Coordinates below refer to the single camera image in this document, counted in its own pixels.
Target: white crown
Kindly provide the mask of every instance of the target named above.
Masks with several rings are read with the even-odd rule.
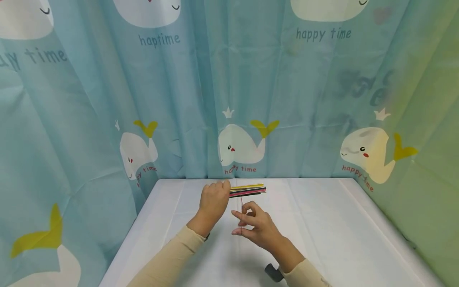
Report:
[[[380,121],[385,120],[388,116],[391,115],[389,113],[386,113],[386,108],[383,108],[380,112],[375,111],[375,114],[376,114],[376,119]]]
[[[231,118],[233,116],[234,110],[230,111],[230,107],[226,109],[226,111],[223,111],[222,113],[225,115],[226,118]]]

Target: yellow straw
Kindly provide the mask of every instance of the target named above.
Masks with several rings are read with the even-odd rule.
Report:
[[[235,187],[232,187],[231,190],[235,191],[235,190],[256,188],[256,187],[263,187],[263,186],[264,186],[263,183],[261,183],[261,184],[252,184],[252,185],[248,185],[248,186],[235,186]]]

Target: whale print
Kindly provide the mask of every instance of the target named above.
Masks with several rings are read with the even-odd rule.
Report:
[[[11,258],[17,257],[26,250],[36,248],[56,249],[60,271],[34,273],[11,284],[9,287],[78,287],[81,267],[75,256],[62,245],[62,217],[57,204],[54,204],[51,210],[50,229],[20,237],[13,244]]]
[[[119,150],[123,159],[124,170],[130,180],[135,180],[135,173],[146,163],[154,163],[158,159],[158,151],[153,142],[153,133],[158,126],[157,122],[151,122],[146,127],[141,121],[135,121],[135,125],[142,128],[148,137],[148,146],[145,141],[138,135],[132,133],[123,133]]]
[[[279,121],[270,123],[267,127],[260,121],[253,120],[251,125],[261,134],[261,142],[257,146],[252,137],[236,124],[227,125],[218,135],[218,157],[222,166],[233,162],[257,163],[264,157],[266,137],[277,127]]]
[[[0,0],[0,38],[43,38],[53,30],[48,0]]]
[[[369,127],[349,134],[341,146],[341,157],[347,162],[363,168],[377,184],[385,183],[395,163],[418,153],[413,147],[402,147],[402,138],[394,134],[395,150],[393,160],[386,164],[386,146],[389,136],[381,128]]]
[[[180,0],[113,0],[118,13],[130,24],[158,28],[179,18]]]
[[[342,22],[354,18],[369,0],[291,0],[295,15],[303,20]]]

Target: bundle of straws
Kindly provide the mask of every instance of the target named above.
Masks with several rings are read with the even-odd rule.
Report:
[[[252,184],[248,186],[235,186],[232,187],[229,196],[232,197],[245,197],[249,195],[266,193],[264,184]]]

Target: beige sleeve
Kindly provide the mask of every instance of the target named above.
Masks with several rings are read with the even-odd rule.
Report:
[[[293,268],[290,273],[282,272],[282,275],[289,287],[331,287],[307,259]]]
[[[204,238],[187,226],[167,243],[132,279],[128,287],[173,286],[186,261],[204,243]]]

